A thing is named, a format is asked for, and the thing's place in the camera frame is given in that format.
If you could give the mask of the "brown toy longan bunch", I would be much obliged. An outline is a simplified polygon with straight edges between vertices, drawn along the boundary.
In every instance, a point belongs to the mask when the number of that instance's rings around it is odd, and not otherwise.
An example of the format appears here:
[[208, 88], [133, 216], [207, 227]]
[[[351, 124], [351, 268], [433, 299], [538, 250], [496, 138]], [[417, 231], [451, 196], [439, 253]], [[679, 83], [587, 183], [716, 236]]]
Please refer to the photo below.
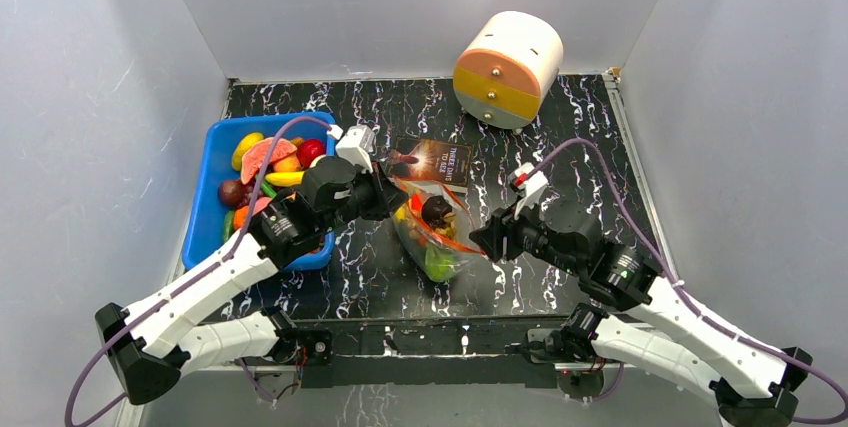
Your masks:
[[439, 242], [445, 239], [448, 241], [454, 241], [456, 239], [456, 214], [451, 225], [446, 228], [432, 229], [423, 220], [416, 217], [407, 219], [405, 225], [409, 237], [422, 246], [431, 242], [433, 239]]

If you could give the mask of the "dark toy mangosteen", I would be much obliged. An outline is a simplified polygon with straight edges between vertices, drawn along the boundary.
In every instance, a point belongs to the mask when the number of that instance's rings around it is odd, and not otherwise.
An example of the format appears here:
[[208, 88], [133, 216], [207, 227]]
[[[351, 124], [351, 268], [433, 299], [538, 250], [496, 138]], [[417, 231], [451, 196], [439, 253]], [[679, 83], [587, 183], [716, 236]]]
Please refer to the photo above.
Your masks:
[[453, 207], [444, 196], [431, 196], [422, 204], [421, 218], [432, 229], [450, 226], [454, 217]]

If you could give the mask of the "green toy lime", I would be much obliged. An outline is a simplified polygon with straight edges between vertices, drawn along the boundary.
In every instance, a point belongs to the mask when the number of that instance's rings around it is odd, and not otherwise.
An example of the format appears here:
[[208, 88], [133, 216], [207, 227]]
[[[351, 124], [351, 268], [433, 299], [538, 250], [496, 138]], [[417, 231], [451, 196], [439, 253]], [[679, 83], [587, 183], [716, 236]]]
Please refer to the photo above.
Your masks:
[[451, 249], [429, 245], [422, 270], [433, 282], [447, 282], [464, 268], [465, 258]]

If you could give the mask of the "clear zip top bag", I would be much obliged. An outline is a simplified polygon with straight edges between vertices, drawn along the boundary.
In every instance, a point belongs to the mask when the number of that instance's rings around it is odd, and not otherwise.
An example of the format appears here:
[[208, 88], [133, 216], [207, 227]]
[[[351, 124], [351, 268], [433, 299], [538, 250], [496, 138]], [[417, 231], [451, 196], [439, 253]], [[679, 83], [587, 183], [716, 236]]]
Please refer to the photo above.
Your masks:
[[408, 195], [392, 217], [397, 235], [415, 264], [433, 282], [456, 277], [483, 252], [471, 241], [474, 221], [465, 204], [436, 181], [395, 177]]

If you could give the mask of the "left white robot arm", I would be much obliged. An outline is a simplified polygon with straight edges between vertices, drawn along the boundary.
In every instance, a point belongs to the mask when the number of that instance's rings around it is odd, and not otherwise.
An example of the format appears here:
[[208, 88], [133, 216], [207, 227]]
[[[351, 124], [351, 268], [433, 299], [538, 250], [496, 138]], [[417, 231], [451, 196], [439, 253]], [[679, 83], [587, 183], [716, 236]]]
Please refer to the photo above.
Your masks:
[[385, 220], [407, 199], [378, 164], [326, 157], [193, 269], [127, 307], [102, 307], [95, 321], [130, 403], [149, 403], [192, 372], [246, 357], [327, 362], [328, 351], [316, 346], [330, 348], [331, 334], [299, 328], [278, 308], [214, 324], [205, 320], [236, 294], [316, 250], [327, 234], [356, 219]]

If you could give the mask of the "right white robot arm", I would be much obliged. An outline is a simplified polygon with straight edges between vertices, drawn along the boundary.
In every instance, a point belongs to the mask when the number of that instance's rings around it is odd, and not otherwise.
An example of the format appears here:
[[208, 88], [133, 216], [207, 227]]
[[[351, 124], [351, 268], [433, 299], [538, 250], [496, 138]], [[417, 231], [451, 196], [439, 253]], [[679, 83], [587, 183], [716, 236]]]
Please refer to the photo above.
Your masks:
[[693, 313], [656, 261], [604, 237], [597, 218], [578, 204], [552, 213], [513, 204], [498, 209], [470, 239], [493, 260], [528, 254], [575, 276], [591, 298], [560, 329], [531, 329], [517, 351], [538, 363], [606, 358], [637, 366], [706, 401], [732, 426], [787, 426], [806, 364], [799, 348], [771, 354], [724, 335]]

